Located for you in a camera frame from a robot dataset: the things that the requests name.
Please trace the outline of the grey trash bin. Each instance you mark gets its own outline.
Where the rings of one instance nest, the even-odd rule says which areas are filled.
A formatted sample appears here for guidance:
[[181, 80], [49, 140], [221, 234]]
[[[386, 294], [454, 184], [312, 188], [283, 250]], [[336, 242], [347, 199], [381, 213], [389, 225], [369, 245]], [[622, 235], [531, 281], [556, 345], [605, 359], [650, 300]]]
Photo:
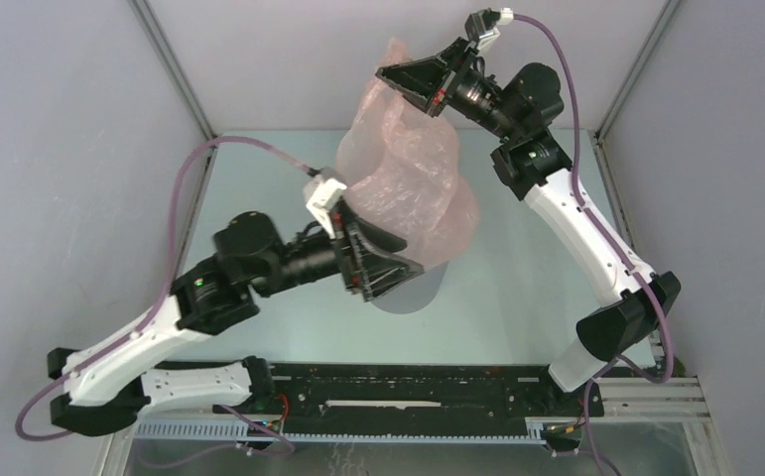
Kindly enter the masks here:
[[405, 315], [427, 307], [438, 295], [443, 284], [448, 263], [438, 265], [420, 276], [397, 287], [372, 304], [387, 313]]

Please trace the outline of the pink plastic trash bag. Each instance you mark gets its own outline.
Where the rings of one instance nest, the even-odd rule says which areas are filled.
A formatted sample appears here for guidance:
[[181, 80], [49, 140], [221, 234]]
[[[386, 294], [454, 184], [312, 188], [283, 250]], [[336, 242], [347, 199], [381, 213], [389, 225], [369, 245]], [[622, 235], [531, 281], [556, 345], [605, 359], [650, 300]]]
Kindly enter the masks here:
[[407, 243], [402, 256], [429, 270], [464, 253], [479, 221], [459, 168], [457, 132], [377, 77], [365, 85], [335, 155], [345, 199], [360, 217]]

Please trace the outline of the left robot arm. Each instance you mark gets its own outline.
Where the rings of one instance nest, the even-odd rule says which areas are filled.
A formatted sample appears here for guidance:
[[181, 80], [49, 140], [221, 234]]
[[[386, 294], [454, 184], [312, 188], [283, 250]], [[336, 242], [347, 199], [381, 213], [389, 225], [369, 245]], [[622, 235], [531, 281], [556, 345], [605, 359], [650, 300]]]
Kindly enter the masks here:
[[212, 242], [213, 254], [175, 278], [132, 323], [84, 350], [49, 353], [49, 375], [63, 385], [49, 404], [54, 426], [101, 436], [170, 410], [228, 406], [263, 413], [276, 395], [266, 360], [170, 368], [168, 358], [256, 316], [256, 298], [338, 276], [348, 292], [373, 301], [424, 270], [405, 256], [405, 239], [359, 218], [344, 202], [288, 241], [268, 215], [249, 211]]

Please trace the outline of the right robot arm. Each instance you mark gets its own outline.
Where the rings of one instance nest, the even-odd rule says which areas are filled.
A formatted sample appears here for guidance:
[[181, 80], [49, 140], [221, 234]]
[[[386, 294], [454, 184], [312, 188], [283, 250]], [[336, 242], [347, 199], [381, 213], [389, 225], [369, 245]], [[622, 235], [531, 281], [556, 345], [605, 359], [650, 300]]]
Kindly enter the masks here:
[[549, 130], [564, 110], [558, 74], [531, 62], [499, 86], [481, 62], [475, 44], [458, 38], [434, 56], [383, 65], [376, 76], [427, 115], [450, 107], [496, 136], [491, 159], [500, 181], [552, 228], [588, 279], [599, 308], [576, 324], [575, 340], [538, 389], [542, 408], [562, 415], [578, 388], [661, 328], [682, 285], [639, 259], [581, 185]]

